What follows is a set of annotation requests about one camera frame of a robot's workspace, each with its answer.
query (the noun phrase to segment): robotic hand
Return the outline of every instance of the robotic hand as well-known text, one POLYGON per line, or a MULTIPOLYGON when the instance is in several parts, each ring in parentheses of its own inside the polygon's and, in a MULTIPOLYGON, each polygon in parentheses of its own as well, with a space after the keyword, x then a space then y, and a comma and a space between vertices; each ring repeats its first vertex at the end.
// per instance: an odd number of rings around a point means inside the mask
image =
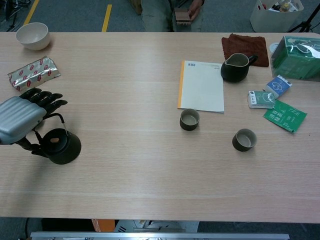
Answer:
POLYGON ((60 93, 52 94, 32 88, 20 97, 14 96, 1 103, 0 145, 16 143, 26 150, 37 151, 40 146, 31 144, 26 135, 56 109, 68 103, 65 100, 57 100, 61 97, 60 93))

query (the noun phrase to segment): gray carpet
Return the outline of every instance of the gray carpet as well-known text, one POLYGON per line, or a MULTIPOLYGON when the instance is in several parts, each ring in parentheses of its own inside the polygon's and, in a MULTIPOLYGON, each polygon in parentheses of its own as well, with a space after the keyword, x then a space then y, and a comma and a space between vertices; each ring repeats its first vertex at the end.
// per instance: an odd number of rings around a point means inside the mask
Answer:
MULTIPOLYGON (((319 3, 318 0, 301 0, 304 11, 296 23, 307 20, 319 3)), ((253 32, 249 18, 256 0, 207 0, 204 10, 204 32, 253 32)), ((31 18, 31 22, 48 25, 51 32, 100 32, 105 18, 106 8, 112 4, 108 32, 141 32, 141 16, 138 16, 128 0, 40 0, 31 18)), ((21 10, 16 19, 17 30, 28 14, 21 10)), ((0 11, 0 23, 4 12, 0 11)), ((320 22, 320 13, 314 18, 313 25, 320 22)), ((12 19, 0 24, 0 32, 5 32, 12 19)), ((313 30, 320 33, 320 25, 313 30)), ((0 217, 0 240, 17 240, 25 237, 25 218, 0 217)), ((28 232, 41 231, 41 219, 31 218, 28 232)), ((246 223, 201 222, 199 232, 210 233, 287 233, 293 240, 318 240, 319 224, 288 223, 246 223)))

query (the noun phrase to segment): pitcher handle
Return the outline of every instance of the pitcher handle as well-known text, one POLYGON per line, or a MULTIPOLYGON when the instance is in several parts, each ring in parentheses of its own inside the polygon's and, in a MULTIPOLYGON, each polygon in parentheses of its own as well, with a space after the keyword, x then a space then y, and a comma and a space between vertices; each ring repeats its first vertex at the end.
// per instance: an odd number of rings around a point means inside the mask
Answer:
POLYGON ((249 66, 251 66, 255 61, 257 61, 258 56, 252 55, 252 56, 248 57, 248 59, 249 59, 249 66))

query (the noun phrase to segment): orange object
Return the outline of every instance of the orange object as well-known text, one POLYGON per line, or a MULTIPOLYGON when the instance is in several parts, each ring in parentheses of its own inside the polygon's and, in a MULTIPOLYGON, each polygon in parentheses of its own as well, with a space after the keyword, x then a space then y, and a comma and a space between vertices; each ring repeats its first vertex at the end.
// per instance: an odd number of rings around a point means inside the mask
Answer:
POLYGON ((116 228, 115 220, 112 219, 91 219, 96 232, 113 232, 116 228))

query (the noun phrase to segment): notebook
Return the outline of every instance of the notebook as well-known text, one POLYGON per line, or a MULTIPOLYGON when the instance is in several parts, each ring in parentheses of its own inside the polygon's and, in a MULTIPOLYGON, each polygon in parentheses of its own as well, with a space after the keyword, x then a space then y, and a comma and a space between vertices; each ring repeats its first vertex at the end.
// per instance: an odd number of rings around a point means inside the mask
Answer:
POLYGON ((182 61, 178 109, 223 113, 224 83, 220 63, 182 61))

